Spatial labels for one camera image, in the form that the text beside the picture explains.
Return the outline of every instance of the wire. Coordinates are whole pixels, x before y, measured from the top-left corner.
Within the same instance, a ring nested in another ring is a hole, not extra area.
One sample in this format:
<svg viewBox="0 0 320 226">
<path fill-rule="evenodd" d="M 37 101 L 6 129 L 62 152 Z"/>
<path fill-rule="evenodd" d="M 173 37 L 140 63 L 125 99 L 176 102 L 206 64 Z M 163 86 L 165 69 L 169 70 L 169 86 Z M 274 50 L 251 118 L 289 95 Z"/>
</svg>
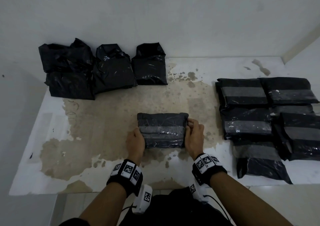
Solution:
<svg viewBox="0 0 320 226">
<path fill-rule="evenodd" d="M 126 210 L 126 209 L 128 209 L 128 208 L 136 208 L 137 206 L 129 206 L 129 207 L 126 207 L 126 208 L 124 208 L 124 209 L 122 209 L 122 211 L 124 211 L 124 210 Z"/>
<path fill-rule="evenodd" d="M 210 196 L 210 195 L 204 195 L 203 197 L 211 197 L 213 200 L 215 200 L 215 199 L 214 199 L 212 196 Z M 226 215 L 226 218 L 229 220 L 229 222 L 231 222 L 230 219 L 229 219 L 229 217 L 228 217 L 228 215 L 227 215 L 227 213 L 226 213 L 226 211 L 223 209 L 223 207 L 220 205 L 220 203 L 218 203 L 218 205 L 221 207 L 222 211 L 223 211 L 224 214 Z"/>
</svg>

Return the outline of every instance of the wristband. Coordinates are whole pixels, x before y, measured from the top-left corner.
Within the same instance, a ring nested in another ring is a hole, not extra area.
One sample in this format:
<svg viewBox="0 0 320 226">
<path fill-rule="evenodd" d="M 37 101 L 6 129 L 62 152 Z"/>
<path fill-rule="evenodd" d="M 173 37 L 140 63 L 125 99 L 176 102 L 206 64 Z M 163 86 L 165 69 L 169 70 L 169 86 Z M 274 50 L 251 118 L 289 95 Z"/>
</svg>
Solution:
<svg viewBox="0 0 320 226">
<path fill-rule="evenodd" d="M 192 166 L 192 173 L 199 185 L 207 184 L 210 186 L 211 176 L 218 172 L 227 173 L 219 160 L 209 154 L 202 153 L 198 155 Z"/>
<path fill-rule="evenodd" d="M 141 169 L 131 160 L 125 159 L 117 164 L 110 174 L 107 185 L 111 182 L 117 182 L 122 185 L 127 193 L 127 197 L 134 193 L 139 195 L 143 180 Z"/>
</svg>

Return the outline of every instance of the white table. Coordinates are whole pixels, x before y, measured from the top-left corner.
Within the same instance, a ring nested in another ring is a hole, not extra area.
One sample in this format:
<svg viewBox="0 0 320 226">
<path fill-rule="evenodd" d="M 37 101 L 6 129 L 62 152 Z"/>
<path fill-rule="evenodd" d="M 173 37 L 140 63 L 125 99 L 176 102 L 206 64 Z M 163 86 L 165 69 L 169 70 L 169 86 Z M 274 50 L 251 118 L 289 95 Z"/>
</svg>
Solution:
<svg viewBox="0 0 320 226">
<path fill-rule="evenodd" d="M 135 127 L 138 112 L 187 112 L 205 125 L 204 152 L 215 154 L 233 178 L 245 186 L 286 184 L 262 176 L 237 179 L 232 146 L 222 139 L 214 82 L 266 77 L 254 59 L 270 71 L 268 77 L 290 76 L 280 57 L 168 58 L 168 86 L 111 91 L 95 101 L 54 98 L 47 91 L 9 194 L 101 191 L 126 156 L 126 133 Z M 154 189 L 188 186 L 192 162 L 184 149 L 148 149 L 143 183 Z M 294 184 L 320 183 L 320 161 L 284 164 Z"/>
</svg>

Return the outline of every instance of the person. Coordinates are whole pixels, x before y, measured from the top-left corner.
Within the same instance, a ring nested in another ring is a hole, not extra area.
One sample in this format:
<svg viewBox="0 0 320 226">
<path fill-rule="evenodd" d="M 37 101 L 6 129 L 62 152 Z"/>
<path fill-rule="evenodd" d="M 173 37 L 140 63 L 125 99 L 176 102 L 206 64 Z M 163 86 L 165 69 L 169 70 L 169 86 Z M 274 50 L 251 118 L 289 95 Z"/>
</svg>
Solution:
<svg viewBox="0 0 320 226">
<path fill-rule="evenodd" d="M 193 160 L 203 154 L 204 126 L 188 119 L 185 148 Z M 128 134 L 126 140 L 128 160 L 140 165 L 145 141 L 139 128 Z M 210 175 L 207 183 L 214 190 L 237 226 L 292 226 L 280 213 L 246 187 L 228 176 L 223 169 Z M 110 182 L 79 218 L 67 220 L 67 225 L 117 225 L 127 198 L 126 189 L 117 182 Z M 232 225 L 218 210 L 207 203 L 193 199 L 189 187 L 172 191 L 169 195 L 152 197 L 149 207 L 141 214 L 131 208 L 120 225 Z"/>
</svg>

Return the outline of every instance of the floor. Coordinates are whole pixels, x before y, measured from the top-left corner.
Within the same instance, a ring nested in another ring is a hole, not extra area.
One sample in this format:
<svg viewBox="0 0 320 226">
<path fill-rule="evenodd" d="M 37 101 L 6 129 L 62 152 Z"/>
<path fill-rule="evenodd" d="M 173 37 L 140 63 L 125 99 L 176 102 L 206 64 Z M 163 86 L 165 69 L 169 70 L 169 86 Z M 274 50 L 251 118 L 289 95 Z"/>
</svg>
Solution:
<svg viewBox="0 0 320 226">
<path fill-rule="evenodd" d="M 249 189 L 274 207 L 294 226 L 320 225 L 320 185 L 255 186 Z M 156 190 L 153 191 L 153 195 L 169 194 L 170 191 Z M 207 189 L 207 192 L 208 195 L 213 196 L 220 202 L 212 189 Z M 98 193 L 68 194 L 62 222 L 73 217 L 78 217 L 97 195 Z M 130 206 L 134 198 L 133 194 L 129 196 L 123 207 Z M 209 203 L 218 210 L 221 210 L 214 200 L 210 199 Z M 118 225 L 125 214 L 125 211 L 122 212 Z"/>
</svg>

